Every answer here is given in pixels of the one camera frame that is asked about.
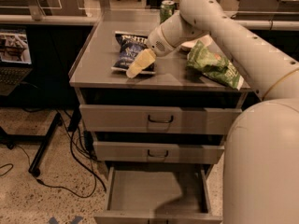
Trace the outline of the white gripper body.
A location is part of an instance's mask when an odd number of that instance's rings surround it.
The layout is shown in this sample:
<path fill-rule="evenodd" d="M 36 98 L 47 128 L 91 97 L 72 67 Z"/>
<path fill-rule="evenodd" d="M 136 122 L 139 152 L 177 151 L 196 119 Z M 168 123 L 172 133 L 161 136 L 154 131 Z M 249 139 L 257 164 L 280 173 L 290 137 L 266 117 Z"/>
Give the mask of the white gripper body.
<path fill-rule="evenodd" d="M 163 57 L 182 43 L 206 34 L 207 31 L 188 24 L 177 12 L 150 32 L 147 47 L 158 57 Z"/>

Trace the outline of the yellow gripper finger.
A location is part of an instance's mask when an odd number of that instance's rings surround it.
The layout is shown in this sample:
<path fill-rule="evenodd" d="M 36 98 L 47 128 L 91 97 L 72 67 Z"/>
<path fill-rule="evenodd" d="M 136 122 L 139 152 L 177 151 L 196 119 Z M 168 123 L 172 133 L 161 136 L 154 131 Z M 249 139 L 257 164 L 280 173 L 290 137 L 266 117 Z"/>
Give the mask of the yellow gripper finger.
<path fill-rule="evenodd" d="M 135 57 L 134 61 L 126 71 L 126 76 L 134 78 L 140 74 L 144 69 L 154 63 L 156 60 L 156 54 L 152 49 L 143 49 Z"/>

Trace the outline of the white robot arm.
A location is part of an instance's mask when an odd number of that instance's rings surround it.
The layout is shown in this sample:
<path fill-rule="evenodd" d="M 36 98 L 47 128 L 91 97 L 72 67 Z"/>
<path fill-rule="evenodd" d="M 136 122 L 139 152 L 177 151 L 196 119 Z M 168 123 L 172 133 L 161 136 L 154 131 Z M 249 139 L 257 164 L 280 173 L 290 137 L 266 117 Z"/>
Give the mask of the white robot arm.
<path fill-rule="evenodd" d="M 299 63 L 238 22 L 216 0 L 180 0 L 130 65 L 135 77 L 181 43 L 210 34 L 259 97 L 228 132 L 223 224 L 299 224 Z"/>

